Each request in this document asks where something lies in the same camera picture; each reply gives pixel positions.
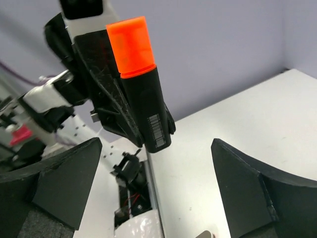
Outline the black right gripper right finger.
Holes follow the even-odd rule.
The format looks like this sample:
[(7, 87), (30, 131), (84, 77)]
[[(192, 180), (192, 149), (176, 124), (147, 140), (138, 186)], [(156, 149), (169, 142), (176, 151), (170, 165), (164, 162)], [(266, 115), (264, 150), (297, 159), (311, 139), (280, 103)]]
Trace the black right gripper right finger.
[(233, 238), (315, 238), (317, 182), (214, 139), (211, 154)]

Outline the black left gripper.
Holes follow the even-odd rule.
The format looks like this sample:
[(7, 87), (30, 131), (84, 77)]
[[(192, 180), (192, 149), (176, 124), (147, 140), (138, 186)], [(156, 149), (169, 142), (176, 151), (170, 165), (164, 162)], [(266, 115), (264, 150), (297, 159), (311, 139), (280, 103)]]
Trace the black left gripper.
[(107, 31), (74, 37), (77, 59), (61, 12), (44, 26), (44, 36), (48, 47), (70, 72), (79, 72), (78, 62), (81, 64), (94, 106), (91, 113), (98, 115), (103, 128), (142, 147), (144, 140), (123, 92)]

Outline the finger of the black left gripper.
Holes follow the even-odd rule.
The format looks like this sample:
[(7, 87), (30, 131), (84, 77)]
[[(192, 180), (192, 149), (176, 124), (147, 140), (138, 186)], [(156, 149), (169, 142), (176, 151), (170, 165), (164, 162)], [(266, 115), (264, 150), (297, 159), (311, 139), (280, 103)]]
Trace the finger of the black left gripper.
[(175, 125), (175, 121), (174, 121), (169, 109), (167, 108), (166, 104), (165, 104), (165, 111), (166, 111), (166, 115), (167, 115), (169, 134), (173, 135), (176, 131), (176, 125)]

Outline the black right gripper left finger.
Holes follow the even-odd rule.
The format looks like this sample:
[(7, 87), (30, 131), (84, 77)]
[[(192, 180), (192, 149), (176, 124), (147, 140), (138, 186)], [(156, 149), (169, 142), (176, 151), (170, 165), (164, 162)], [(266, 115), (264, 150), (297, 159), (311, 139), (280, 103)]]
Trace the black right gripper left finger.
[(2, 238), (71, 238), (80, 227), (102, 144), (89, 139), (0, 175)]

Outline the black orange highlighter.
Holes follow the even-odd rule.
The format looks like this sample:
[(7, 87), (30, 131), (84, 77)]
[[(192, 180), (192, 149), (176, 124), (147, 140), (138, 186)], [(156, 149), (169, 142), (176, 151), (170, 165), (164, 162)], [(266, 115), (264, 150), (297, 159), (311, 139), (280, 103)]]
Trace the black orange highlighter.
[(171, 134), (157, 67), (121, 81), (147, 151), (156, 153), (169, 147)]

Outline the orange highlighter cap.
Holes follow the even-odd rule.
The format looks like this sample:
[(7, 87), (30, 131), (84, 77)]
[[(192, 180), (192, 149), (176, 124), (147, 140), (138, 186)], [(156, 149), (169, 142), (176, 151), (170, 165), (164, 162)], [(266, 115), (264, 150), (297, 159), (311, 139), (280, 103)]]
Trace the orange highlighter cap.
[(144, 16), (108, 24), (106, 31), (121, 78), (140, 76), (156, 67)]

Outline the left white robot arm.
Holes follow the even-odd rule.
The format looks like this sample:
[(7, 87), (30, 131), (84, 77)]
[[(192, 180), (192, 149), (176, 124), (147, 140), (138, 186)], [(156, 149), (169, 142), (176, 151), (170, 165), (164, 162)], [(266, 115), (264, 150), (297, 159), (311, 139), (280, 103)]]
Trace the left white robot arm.
[(102, 127), (156, 153), (171, 145), (175, 122), (164, 102), (144, 16), (61, 12), (44, 27), (66, 71), (18, 98), (46, 133), (61, 128), (74, 107), (93, 103)]

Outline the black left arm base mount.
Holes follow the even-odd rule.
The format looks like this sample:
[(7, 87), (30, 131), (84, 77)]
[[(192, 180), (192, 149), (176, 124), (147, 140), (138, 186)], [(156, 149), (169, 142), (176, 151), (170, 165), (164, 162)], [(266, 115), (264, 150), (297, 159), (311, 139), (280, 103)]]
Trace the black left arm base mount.
[(118, 228), (129, 219), (152, 210), (149, 183), (145, 163), (135, 154), (123, 153), (123, 160), (114, 166), (119, 192), (119, 208), (114, 212), (114, 227)]

